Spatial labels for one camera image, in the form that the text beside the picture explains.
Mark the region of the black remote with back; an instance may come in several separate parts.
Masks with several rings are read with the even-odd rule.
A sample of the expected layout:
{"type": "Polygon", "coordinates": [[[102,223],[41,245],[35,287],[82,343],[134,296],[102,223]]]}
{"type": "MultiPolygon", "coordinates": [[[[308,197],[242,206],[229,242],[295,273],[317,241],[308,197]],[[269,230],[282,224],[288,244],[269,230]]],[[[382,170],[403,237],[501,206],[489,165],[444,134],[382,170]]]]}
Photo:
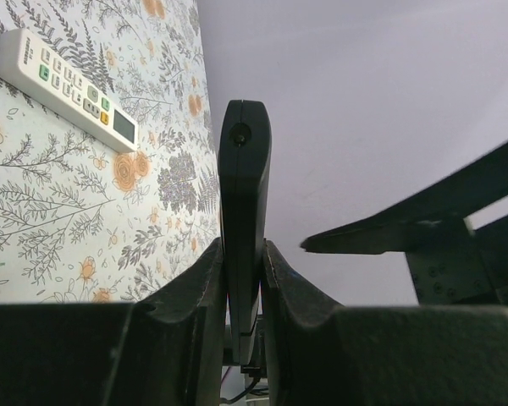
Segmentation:
{"type": "Polygon", "coordinates": [[[272,130],[264,104],[230,101],[222,125],[218,176],[232,355],[237,365],[250,363],[254,346],[271,150],[272,130]]]}

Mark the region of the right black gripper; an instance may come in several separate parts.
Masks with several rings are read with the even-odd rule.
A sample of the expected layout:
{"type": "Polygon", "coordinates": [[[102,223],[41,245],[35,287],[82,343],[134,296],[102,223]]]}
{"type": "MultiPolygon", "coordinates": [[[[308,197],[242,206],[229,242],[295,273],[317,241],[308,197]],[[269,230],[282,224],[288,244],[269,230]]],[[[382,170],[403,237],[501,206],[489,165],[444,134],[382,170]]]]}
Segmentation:
{"type": "Polygon", "coordinates": [[[301,247],[353,255],[411,250],[406,261],[419,304],[508,306],[508,215],[477,230],[464,220],[507,195],[508,141],[373,216],[306,238],[301,247]]]}

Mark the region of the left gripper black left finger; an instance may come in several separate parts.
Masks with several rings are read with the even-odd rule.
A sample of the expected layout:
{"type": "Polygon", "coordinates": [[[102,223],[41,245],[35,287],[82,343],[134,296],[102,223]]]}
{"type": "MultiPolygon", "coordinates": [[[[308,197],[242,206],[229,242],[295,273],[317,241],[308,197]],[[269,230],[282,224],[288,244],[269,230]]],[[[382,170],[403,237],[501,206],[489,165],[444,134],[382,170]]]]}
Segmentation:
{"type": "Polygon", "coordinates": [[[138,303],[0,304],[0,405],[216,405],[222,244],[138,303]]]}

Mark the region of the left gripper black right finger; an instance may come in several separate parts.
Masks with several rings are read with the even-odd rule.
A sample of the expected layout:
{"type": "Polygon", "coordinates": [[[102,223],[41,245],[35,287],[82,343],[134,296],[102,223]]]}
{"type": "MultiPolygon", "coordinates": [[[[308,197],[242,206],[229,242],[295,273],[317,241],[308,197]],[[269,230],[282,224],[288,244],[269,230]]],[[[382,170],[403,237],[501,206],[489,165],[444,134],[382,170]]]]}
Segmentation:
{"type": "Polygon", "coordinates": [[[508,307],[346,307],[263,253],[273,405],[508,405],[508,307]]]}

